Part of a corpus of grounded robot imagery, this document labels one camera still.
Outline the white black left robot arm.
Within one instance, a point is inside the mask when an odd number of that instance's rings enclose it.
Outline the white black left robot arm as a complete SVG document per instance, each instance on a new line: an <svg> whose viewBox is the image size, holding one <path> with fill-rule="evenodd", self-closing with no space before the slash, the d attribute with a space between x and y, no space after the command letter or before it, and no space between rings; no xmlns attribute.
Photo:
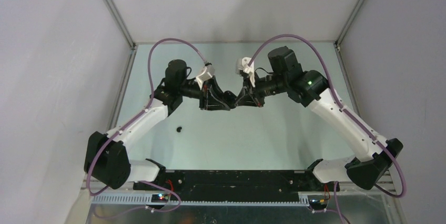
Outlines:
<svg viewBox="0 0 446 224"><path fill-rule="evenodd" d="M149 130L170 116L185 97L197 99L199 108L208 111L229 111L236 99L232 92L219 88L210 63L195 78L188 78L188 70L185 61L170 61L148 106L122 126L104 134L97 131L91 134L84 163L84 171L90 178L112 189L130 181L146 181L156 191L164 188L166 176L160 172L162 166L150 159L131 160L128 152Z"/></svg>

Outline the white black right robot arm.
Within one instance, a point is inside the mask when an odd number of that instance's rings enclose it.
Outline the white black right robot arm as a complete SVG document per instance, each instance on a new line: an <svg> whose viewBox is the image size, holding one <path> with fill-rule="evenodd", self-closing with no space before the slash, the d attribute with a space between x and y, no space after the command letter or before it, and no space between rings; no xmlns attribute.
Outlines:
<svg viewBox="0 0 446 224"><path fill-rule="evenodd" d="M336 91L328 80L316 70L304 71L292 49L273 49L268 60L272 72L265 77L257 75L249 57L237 61L236 72L244 80L234 105L262 107L265 97L287 93L326 121L354 153L344 159L315 161L308 168L312 173L306 176L307 187L320 191L334 181L351 181L365 190L375 187L401 152L402 142L376 133L340 99L333 98Z"/></svg>

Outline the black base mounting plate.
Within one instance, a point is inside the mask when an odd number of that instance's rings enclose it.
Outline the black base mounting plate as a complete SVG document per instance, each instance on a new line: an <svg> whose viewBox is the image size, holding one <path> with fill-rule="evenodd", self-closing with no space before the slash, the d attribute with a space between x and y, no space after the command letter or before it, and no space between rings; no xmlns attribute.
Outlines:
<svg viewBox="0 0 446 224"><path fill-rule="evenodd" d="M191 202L297 202L301 192L339 191L308 170L166 170L154 184Z"/></svg>

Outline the aluminium frame post right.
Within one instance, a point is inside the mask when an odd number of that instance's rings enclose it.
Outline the aluminium frame post right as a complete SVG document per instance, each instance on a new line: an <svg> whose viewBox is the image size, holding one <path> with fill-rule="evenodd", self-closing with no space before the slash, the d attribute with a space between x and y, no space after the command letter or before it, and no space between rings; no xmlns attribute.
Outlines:
<svg viewBox="0 0 446 224"><path fill-rule="evenodd" d="M365 2L366 2L366 0L356 0L352 11L348 15L348 18L347 18L345 24L343 25L337 39L335 40L334 46L335 46L337 52L339 52L339 53L341 52L342 43L343 43L345 37L347 36L347 33L350 30L351 26L353 25L354 21L356 20L357 15L361 11Z"/></svg>

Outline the aluminium frame post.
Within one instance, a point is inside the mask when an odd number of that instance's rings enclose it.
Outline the aluminium frame post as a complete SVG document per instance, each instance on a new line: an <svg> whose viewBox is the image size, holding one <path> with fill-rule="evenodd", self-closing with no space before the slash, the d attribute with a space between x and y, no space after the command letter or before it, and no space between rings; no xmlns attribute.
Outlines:
<svg viewBox="0 0 446 224"><path fill-rule="evenodd" d="M335 46L337 52L339 52L339 53L341 52L342 43L343 43L345 37L347 36L347 33L350 30L351 26L353 25L354 21L356 20L357 15L361 11L365 2L366 2L366 0L356 0L352 11L348 15L348 18L347 18L345 24L343 25L337 39L335 40L334 46Z"/></svg>
<svg viewBox="0 0 446 224"><path fill-rule="evenodd" d="M118 29L120 30L121 34L123 35L126 43L129 45L130 49L134 49L136 47L136 43L134 39L132 38L130 31L125 24L125 21L120 14L120 11L118 7L116 6L114 0L103 0L108 11L110 12L114 22L116 23Z"/></svg>

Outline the aluminium frame post left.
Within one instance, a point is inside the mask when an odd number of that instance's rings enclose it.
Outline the aluminium frame post left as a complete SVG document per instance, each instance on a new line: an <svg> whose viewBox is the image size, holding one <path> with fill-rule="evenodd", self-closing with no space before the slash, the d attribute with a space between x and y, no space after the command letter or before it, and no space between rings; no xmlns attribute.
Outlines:
<svg viewBox="0 0 446 224"><path fill-rule="evenodd" d="M114 22L116 23L118 29L120 30L121 34L123 35L126 43L129 45L130 49L134 49L136 47L136 43L134 39L132 38L130 31L125 24L125 21L120 14L120 11L118 7L116 6L114 0L103 0L108 11L110 12Z"/></svg>

